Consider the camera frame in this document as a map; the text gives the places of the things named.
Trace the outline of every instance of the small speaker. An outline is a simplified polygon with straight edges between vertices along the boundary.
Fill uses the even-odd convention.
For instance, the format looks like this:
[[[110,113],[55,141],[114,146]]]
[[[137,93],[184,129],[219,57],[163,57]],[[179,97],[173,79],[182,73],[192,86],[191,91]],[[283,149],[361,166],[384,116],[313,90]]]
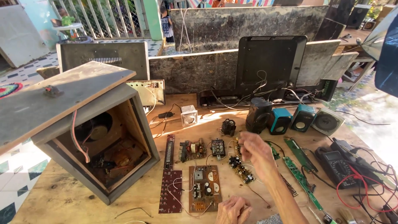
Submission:
[[[343,123],[343,117],[330,109],[322,108],[316,113],[316,118],[312,126],[317,131],[329,136],[337,131]]]
[[[376,22],[369,21],[369,22],[365,22],[362,29],[367,30],[367,31],[372,31],[375,27],[376,27]]]
[[[271,113],[271,102],[263,98],[253,98],[250,101],[250,109],[246,117],[246,129],[249,132],[260,134],[267,127],[267,122]]]
[[[283,135],[286,133],[290,122],[292,121],[292,115],[285,108],[275,108],[267,122],[267,128],[271,135]]]
[[[183,127],[198,123],[198,111],[193,105],[181,107],[181,122]]]
[[[346,25],[355,27],[355,29],[359,29],[370,8],[371,5],[357,4],[352,10]]]
[[[299,104],[290,125],[290,128],[299,132],[306,132],[316,116],[314,107]]]

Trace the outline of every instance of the blue speaker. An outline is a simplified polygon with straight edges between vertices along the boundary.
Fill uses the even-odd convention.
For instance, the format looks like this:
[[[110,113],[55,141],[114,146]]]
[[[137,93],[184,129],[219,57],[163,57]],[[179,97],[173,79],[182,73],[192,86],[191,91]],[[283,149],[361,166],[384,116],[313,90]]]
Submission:
[[[299,132],[306,132],[316,116],[313,106],[299,104],[290,125],[290,128]]]
[[[267,122],[267,128],[271,135],[283,135],[292,120],[292,115],[285,108],[275,108]]]

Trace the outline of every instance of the chain-link fence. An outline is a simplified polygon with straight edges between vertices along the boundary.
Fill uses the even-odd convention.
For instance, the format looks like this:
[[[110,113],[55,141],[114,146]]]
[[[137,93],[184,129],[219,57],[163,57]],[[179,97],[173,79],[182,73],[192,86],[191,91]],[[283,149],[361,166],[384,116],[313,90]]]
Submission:
[[[145,38],[140,0],[51,0],[51,5],[59,19],[65,9],[82,23],[82,34],[94,39]]]

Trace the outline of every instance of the vent grille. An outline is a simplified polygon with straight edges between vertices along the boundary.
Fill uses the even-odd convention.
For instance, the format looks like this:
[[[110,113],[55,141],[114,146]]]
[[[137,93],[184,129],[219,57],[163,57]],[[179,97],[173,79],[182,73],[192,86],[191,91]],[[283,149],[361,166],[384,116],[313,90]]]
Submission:
[[[291,36],[286,36],[286,37],[275,37],[275,40],[291,40],[293,37]]]
[[[250,41],[255,41],[255,40],[269,40],[271,39],[270,37],[252,37]]]
[[[90,61],[97,61],[105,64],[110,64],[110,65],[121,65],[122,64],[122,58],[121,57],[96,57],[96,58],[90,58]]]

